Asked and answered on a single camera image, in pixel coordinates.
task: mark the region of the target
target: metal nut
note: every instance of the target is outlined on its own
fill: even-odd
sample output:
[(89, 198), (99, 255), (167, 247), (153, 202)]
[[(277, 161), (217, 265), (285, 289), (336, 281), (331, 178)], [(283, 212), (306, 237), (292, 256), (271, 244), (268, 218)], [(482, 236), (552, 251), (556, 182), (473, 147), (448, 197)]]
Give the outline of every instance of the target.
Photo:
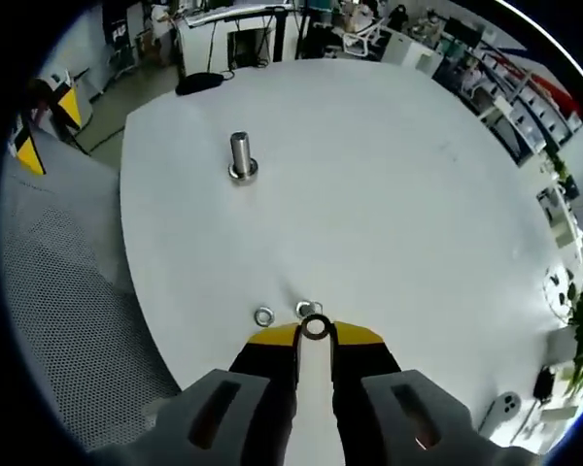
[(261, 306), (255, 311), (254, 318), (259, 327), (269, 327), (274, 322), (274, 313), (270, 308)]
[(322, 303), (317, 301), (298, 301), (295, 305), (295, 316), (304, 319), (313, 314), (321, 314), (322, 310)]
[(235, 165), (233, 165), (233, 163), (229, 164), (228, 172), (229, 176), (235, 183), (246, 186), (248, 184), (251, 184), (255, 180), (255, 178), (257, 177), (258, 169), (259, 165), (257, 164), (257, 161), (252, 158), (251, 171), (249, 173), (245, 175), (238, 174), (237, 171), (235, 170)]

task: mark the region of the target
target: white round table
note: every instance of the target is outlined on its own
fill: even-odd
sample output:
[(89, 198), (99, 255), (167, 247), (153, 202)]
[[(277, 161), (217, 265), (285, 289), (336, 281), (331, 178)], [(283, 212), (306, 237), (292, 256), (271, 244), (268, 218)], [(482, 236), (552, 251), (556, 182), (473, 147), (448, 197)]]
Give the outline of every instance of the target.
[[(250, 186), (227, 175), (234, 131), (259, 164)], [(558, 325), (542, 210), (491, 132), (415, 70), (284, 62), (162, 95), (127, 119), (120, 207), (138, 299), (181, 388), (228, 368), (258, 306), (287, 323), (304, 298), (382, 335), (477, 423), (500, 392), (531, 393)], [(320, 356), (302, 357), (286, 461), (342, 464), (327, 349), (306, 350)], [(322, 391), (301, 392), (316, 379)]]

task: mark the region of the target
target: metal pin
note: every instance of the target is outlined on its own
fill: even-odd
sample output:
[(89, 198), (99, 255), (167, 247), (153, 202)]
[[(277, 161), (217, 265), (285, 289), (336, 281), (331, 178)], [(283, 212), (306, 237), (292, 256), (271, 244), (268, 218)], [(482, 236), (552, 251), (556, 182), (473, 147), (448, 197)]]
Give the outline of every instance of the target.
[(248, 184), (257, 175), (257, 162), (251, 158), (249, 135), (238, 131), (231, 135), (233, 162), (229, 165), (229, 176), (238, 184)]

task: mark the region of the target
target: floor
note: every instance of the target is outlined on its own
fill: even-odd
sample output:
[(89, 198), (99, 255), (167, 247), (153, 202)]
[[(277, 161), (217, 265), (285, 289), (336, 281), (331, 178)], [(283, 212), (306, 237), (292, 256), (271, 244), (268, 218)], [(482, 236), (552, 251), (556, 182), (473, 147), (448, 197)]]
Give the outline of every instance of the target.
[(125, 126), (125, 119), (131, 112), (173, 90), (177, 79), (175, 67), (151, 65), (112, 83), (93, 101), (93, 116), (76, 137), (78, 143), (95, 160), (119, 169), (123, 132), (117, 131)]

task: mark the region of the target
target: ring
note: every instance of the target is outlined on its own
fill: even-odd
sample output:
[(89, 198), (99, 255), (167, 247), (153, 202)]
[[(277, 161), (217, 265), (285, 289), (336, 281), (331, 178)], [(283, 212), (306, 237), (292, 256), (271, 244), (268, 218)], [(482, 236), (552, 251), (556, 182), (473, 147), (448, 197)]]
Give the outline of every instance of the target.
[(274, 313), (270, 308), (261, 306), (255, 311), (254, 318), (259, 327), (269, 327), (274, 322)]
[(238, 183), (249, 183), (253, 180), (253, 178), (257, 175), (257, 170), (259, 169), (259, 165), (257, 161), (253, 158), (251, 159), (251, 171), (249, 173), (240, 176), (239, 173), (235, 171), (235, 165), (231, 163), (228, 168), (229, 176), (232, 180)]
[[(309, 322), (313, 320), (319, 320), (321, 323), (323, 323), (324, 330), (322, 330), (320, 333), (311, 333), (307, 325), (309, 324)], [(310, 316), (302, 320), (302, 323), (300, 324), (300, 331), (302, 332), (302, 335), (307, 337), (309, 340), (321, 340), (326, 335), (330, 334), (331, 328), (332, 323), (330, 323), (330, 319), (324, 316), (323, 314), (311, 314)]]

